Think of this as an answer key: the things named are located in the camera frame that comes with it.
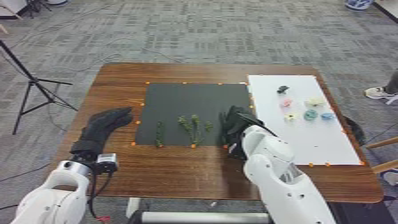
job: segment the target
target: blue object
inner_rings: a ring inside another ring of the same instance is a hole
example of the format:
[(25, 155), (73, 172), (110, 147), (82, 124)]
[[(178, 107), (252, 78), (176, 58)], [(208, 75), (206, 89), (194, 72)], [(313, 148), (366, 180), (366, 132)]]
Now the blue object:
[(305, 121), (313, 121), (316, 117), (318, 117), (318, 112), (313, 109), (307, 110), (305, 113), (304, 113)]
[(355, 11), (364, 11), (373, 2), (375, 0), (345, 0), (345, 7)]
[(336, 116), (334, 116), (334, 113), (323, 113), (321, 115), (320, 115), (320, 117), (321, 117), (321, 120), (332, 120), (334, 118), (336, 118)]

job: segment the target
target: wooden table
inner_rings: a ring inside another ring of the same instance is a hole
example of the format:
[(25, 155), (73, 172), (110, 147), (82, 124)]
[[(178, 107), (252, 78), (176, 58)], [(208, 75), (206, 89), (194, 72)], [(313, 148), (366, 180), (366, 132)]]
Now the wooden table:
[[(78, 140), (87, 119), (99, 111), (133, 106), (140, 120), (146, 82), (151, 83), (238, 83), (247, 74), (314, 75), (325, 96), (345, 126), (361, 160), (366, 161), (341, 112), (318, 71), (309, 66), (281, 65), (188, 65), (106, 64), (101, 68), (76, 118), (60, 144), (57, 162), (67, 158), (71, 144)], [(217, 147), (195, 150), (181, 146), (131, 146), (137, 124), (114, 132), (105, 152), (117, 153), (119, 171), (105, 196), (259, 200), (258, 189), (243, 175), (243, 162), (227, 158)], [(329, 202), (373, 203), (382, 199), (382, 189), (368, 163), (362, 166), (300, 166), (311, 176)]]

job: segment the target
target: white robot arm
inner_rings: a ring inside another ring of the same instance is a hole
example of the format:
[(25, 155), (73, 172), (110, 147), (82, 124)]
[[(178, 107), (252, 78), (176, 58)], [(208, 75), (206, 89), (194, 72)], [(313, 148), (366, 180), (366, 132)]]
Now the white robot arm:
[[(85, 204), (89, 167), (71, 161), (62, 161), (51, 171), (44, 184), (27, 194), (11, 224), (80, 223)], [(53, 189), (57, 186), (76, 187), (75, 191)]]
[(252, 125), (242, 140), (245, 176), (258, 185), (261, 201), (277, 224), (336, 224), (313, 181), (293, 165), (288, 143)]

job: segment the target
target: white board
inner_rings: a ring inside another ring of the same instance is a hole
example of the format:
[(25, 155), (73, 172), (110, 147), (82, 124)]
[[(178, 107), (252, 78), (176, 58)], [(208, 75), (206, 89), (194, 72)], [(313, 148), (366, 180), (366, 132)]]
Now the white board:
[[(277, 94), (281, 86), (289, 87), (286, 94)], [(318, 115), (334, 113), (314, 76), (249, 75), (249, 91), (258, 119), (289, 143), (295, 151), (295, 164), (359, 165), (359, 156), (337, 118), (329, 121), (321, 120), (320, 116), (313, 121), (304, 119), (309, 109), (316, 110)], [(323, 106), (313, 107), (305, 104), (305, 100), (314, 97), (325, 99)], [(293, 100), (289, 107), (281, 106), (286, 98)], [(289, 113), (297, 114), (293, 121), (284, 120), (284, 115)]]

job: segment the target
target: pink object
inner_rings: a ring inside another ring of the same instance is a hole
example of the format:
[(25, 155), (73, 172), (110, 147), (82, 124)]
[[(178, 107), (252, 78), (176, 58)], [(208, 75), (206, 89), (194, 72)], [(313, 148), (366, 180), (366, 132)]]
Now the pink object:
[(281, 106), (282, 107), (289, 107), (293, 100), (291, 99), (284, 99)]

